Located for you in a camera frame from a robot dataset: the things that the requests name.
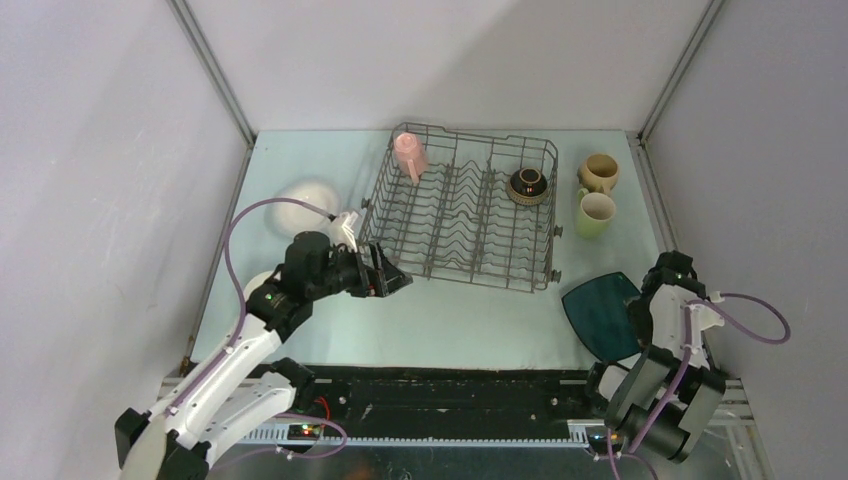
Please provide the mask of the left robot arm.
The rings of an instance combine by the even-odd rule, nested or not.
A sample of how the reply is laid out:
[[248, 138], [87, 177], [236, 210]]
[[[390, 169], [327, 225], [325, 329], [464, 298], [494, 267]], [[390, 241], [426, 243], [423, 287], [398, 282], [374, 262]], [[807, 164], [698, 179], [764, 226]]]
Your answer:
[[123, 479], [204, 479], [234, 445], [264, 422], [312, 411], [313, 373], [290, 358], [275, 362], [258, 385], [238, 389], [278, 350], [324, 298], [347, 293], [384, 298], [410, 285], [378, 244], [368, 252], [335, 245], [320, 232], [301, 232], [283, 263], [250, 295], [216, 353], [144, 412], [127, 409], [115, 423]]

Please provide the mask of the pink ceramic mug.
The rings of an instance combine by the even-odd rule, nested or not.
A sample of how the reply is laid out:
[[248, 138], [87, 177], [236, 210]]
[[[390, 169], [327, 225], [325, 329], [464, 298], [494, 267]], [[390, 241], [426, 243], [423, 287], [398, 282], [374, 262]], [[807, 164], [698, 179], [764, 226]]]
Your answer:
[[392, 150], [400, 170], [410, 177], [413, 185], [418, 185], [429, 167], [429, 159], [419, 137], [403, 132], [393, 140]]

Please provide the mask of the white ceramic plate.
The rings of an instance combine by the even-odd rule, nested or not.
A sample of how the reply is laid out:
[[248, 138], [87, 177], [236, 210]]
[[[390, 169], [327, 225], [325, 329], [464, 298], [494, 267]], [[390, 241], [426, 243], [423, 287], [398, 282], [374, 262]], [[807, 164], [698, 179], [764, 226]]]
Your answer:
[[324, 212], [340, 213], [341, 197], [330, 183], [305, 179], [293, 183], [275, 194], [296, 203], [277, 202], [266, 208], [265, 220], [270, 229], [283, 237], [294, 237], [303, 231], [324, 232], [330, 220]]

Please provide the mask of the brown patterned bowl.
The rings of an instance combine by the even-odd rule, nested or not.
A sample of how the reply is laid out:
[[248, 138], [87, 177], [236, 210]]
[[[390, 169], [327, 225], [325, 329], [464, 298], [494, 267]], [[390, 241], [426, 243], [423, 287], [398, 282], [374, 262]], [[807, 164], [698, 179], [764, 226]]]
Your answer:
[[516, 170], [506, 183], [508, 197], [516, 204], [537, 206], [549, 196], [547, 177], [537, 168]]

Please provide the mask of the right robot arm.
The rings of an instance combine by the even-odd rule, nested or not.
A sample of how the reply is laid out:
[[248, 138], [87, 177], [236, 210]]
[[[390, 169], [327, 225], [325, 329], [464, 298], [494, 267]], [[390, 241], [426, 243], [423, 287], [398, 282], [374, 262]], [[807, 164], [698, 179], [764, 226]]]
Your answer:
[[637, 350], [595, 363], [581, 402], [633, 450], [683, 462], [723, 398], [725, 382], [710, 368], [702, 335], [723, 321], [706, 300], [692, 258], [667, 251], [636, 295], [610, 304]]

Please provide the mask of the teal square plate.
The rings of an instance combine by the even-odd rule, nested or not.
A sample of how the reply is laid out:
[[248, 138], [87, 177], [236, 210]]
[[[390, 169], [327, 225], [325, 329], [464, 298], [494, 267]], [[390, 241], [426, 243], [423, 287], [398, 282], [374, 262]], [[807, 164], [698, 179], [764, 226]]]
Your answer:
[[578, 340], [601, 362], [618, 362], [641, 352], [627, 306], [639, 290], [622, 272], [595, 277], [572, 288], [561, 303]]

